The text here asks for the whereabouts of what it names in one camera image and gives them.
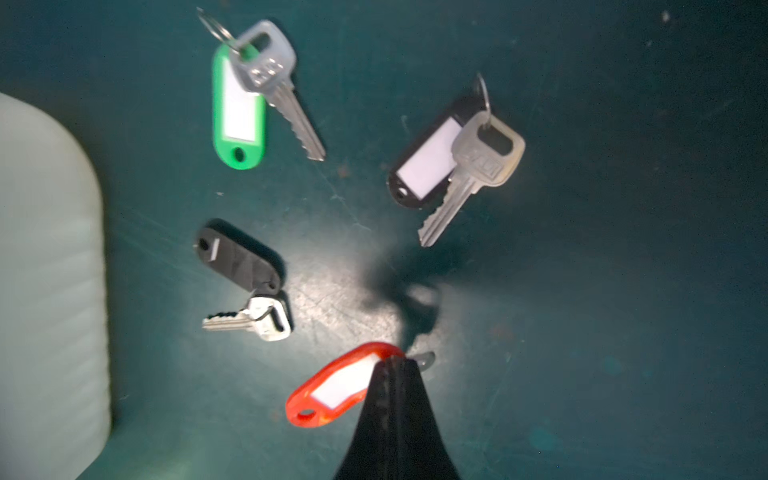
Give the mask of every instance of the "key ring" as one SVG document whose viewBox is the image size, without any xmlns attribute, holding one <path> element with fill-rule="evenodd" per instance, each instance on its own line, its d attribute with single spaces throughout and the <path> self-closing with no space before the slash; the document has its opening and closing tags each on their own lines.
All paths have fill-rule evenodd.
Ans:
<svg viewBox="0 0 768 480">
<path fill-rule="evenodd" d="M 483 123 L 482 127 L 488 128 L 491 126 L 491 118 L 493 117 L 491 114 L 491 99 L 488 97 L 488 87 L 485 86 L 485 79 L 480 72 L 478 72 L 476 81 L 475 92 L 479 94 L 482 93 L 483 100 L 485 101 L 485 111 L 488 112 L 488 118 L 485 119 L 485 123 Z"/>
<path fill-rule="evenodd" d="M 215 18 L 208 15 L 208 12 L 200 7 L 197 7 L 197 17 L 201 22 L 203 22 L 203 25 L 208 29 L 210 34 L 213 35 L 218 41 L 225 44 L 229 48 L 236 50 L 234 47 L 235 37 L 233 37 L 230 31 L 224 28 L 221 23 L 217 22 Z"/>
</svg>

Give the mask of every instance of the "white plastic object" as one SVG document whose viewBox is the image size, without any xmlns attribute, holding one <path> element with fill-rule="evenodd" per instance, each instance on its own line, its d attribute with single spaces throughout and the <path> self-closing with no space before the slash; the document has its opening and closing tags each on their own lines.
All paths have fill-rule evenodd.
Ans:
<svg viewBox="0 0 768 480">
<path fill-rule="evenodd" d="M 0 478 L 74 480 L 110 432 L 101 193 L 74 138 L 0 94 Z"/>
</svg>

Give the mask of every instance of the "plastic key fob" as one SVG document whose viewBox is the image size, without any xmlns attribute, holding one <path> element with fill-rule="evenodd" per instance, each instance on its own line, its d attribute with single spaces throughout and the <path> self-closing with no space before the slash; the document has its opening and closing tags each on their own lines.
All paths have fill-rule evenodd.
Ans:
<svg viewBox="0 0 768 480">
<path fill-rule="evenodd" d="M 229 52 L 229 45 L 221 45 L 214 55 L 214 148 L 225 164 L 247 170 L 264 156 L 266 102 L 240 84 Z M 243 55 L 258 53 L 251 45 L 243 50 Z"/>
<path fill-rule="evenodd" d="M 389 343 L 371 342 L 333 360 L 288 397 L 288 421 L 311 429 L 338 419 L 364 400 L 373 367 L 391 356 L 406 355 Z"/>
<path fill-rule="evenodd" d="M 282 288 L 271 263 L 213 228 L 198 233 L 196 248 L 203 263 L 254 296 L 277 295 Z"/>
<path fill-rule="evenodd" d="M 402 152 L 387 178 L 389 193 L 397 204 L 422 208 L 445 195 L 448 178 L 456 167 L 451 145 L 469 119 L 484 108 L 479 94 L 457 98 Z"/>
</svg>

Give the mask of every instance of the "black key tag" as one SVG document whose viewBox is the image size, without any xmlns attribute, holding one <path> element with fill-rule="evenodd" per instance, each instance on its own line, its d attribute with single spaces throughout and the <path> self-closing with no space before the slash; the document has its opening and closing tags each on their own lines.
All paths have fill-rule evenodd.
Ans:
<svg viewBox="0 0 768 480">
<path fill-rule="evenodd" d="M 200 230 L 196 250 L 203 263 L 253 295 L 277 295 L 282 288 L 271 263 L 218 230 Z"/>
<path fill-rule="evenodd" d="M 457 98 L 402 152 L 387 178 L 395 202 L 422 208 L 445 195 L 448 178 L 456 167 L 451 154 L 453 141 L 469 119 L 484 109 L 482 94 Z"/>
</svg>

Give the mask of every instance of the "key blade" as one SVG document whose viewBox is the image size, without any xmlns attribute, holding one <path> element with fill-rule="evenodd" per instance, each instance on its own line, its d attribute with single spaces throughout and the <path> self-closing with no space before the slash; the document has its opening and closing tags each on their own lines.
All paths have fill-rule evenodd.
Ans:
<svg viewBox="0 0 768 480">
<path fill-rule="evenodd" d="M 451 176 L 451 183 L 445 192 L 442 205 L 437 207 L 435 213 L 427 217 L 424 225 L 419 229 L 419 242 L 422 247 L 431 247 L 435 244 L 445 228 L 451 223 L 462 205 L 479 189 L 474 178 L 467 175 L 460 167 L 457 167 Z"/>
<path fill-rule="evenodd" d="M 293 133 L 306 150 L 306 156 L 310 160 L 324 161 L 326 149 L 320 143 L 315 129 L 306 117 L 291 86 L 281 84 L 275 88 L 274 92 L 265 95 L 265 98 L 290 122 Z"/>
<path fill-rule="evenodd" d="M 203 320 L 203 329 L 208 331 L 250 330 L 253 329 L 253 319 L 240 312 L 219 313 Z"/>
</svg>

